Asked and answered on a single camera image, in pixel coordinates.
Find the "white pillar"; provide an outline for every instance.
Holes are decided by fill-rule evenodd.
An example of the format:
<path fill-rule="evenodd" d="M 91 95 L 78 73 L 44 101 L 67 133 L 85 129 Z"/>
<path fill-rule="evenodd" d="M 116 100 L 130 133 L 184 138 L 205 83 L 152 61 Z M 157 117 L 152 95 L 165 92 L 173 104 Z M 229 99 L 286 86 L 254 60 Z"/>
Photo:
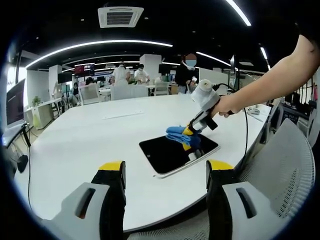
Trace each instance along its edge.
<path fill-rule="evenodd" d="M 161 76 L 159 73 L 159 65 L 161 63 L 161 55 L 144 54 L 140 57 L 140 64 L 144 65 L 144 70 L 149 74 L 151 80 Z"/>
<path fill-rule="evenodd" d="M 53 99 L 52 94 L 54 93 L 55 84 L 58 81 L 58 74 L 62 72 L 62 66 L 55 65 L 49 67 L 49 94 L 50 99 Z"/>

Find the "black jacket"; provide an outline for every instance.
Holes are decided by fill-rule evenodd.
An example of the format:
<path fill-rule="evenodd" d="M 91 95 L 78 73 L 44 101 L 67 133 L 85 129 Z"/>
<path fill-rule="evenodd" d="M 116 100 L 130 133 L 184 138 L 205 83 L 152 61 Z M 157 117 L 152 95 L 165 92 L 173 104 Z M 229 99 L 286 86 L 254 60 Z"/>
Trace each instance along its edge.
<path fill-rule="evenodd" d="M 194 71 L 188 70 L 188 68 L 182 63 L 176 68 L 175 82 L 179 86 L 186 86 L 186 81 L 192 80 L 192 77 L 196 77 L 198 79 L 197 82 L 199 82 L 199 73 L 197 69 Z"/>

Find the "white shirt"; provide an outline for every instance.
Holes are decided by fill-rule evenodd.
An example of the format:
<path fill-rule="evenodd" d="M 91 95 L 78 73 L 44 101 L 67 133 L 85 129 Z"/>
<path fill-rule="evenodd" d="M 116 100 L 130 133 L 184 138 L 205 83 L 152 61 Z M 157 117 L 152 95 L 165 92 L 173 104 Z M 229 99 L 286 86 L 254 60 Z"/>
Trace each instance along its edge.
<path fill-rule="evenodd" d="M 128 68 L 124 68 L 123 66 L 118 66 L 112 73 L 112 76 L 115 78 L 115 82 L 117 81 L 127 81 L 126 76 L 127 73 L 130 73 Z"/>
<path fill-rule="evenodd" d="M 138 69 L 137 71 L 134 72 L 134 78 L 136 80 L 142 80 L 143 83 L 146 82 L 148 76 L 149 74 L 145 70 L 140 71 Z"/>

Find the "ceiling air conditioner vent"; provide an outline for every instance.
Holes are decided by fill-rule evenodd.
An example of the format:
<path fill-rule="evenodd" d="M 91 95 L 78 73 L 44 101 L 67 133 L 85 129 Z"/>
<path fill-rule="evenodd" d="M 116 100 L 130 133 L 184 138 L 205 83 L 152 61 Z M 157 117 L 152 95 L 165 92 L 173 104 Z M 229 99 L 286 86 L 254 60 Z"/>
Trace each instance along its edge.
<path fill-rule="evenodd" d="M 134 28 L 143 11 L 129 6 L 98 8 L 100 28 Z"/>

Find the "monitor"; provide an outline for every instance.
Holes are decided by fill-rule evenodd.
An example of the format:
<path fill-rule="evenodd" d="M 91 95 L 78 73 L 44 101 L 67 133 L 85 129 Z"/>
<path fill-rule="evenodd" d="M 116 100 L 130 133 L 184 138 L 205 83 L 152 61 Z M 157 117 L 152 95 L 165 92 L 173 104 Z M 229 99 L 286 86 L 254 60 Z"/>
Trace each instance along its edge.
<path fill-rule="evenodd" d="M 285 100 L 287 103 L 292 103 L 292 97 L 293 97 L 293 94 L 290 93 L 290 94 L 288 94 L 287 96 L 285 96 L 284 100 Z"/>
<path fill-rule="evenodd" d="M 25 121 L 24 89 L 25 80 L 22 80 L 13 88 L 11 88 L 6 94 L 6 123 L 8 128 Z"/>
<path fill-rule="evenodd" d="M 170 74 L 171 66 L 166 64 L 159 64 L 159 73 L 162 75 Z"/>
<path fill-rule="evenodd" d="M 96 78 L 97 81 L 100 81 L 100 82 L 105 82 L 106 81 L 106 78 L 104 76 L 98 76 Z"/>
<path fill-rule="evenodd" d="M 236 55 L 233 55 L 230 60 L 230 74 L 236 74 Z"/>
<path fill-rule="evenodd" d="M 88 63 L 88 64 L 81 64 L 74 66 L 74 76 L 85 77 L 85 76 L 94 76 L 95 75 L 95 64 Z"/>
<path fill-rule="evenodd" d="M 72 72 L 63 72 L 58 74 L 58 84 L 72 82 Z"/>

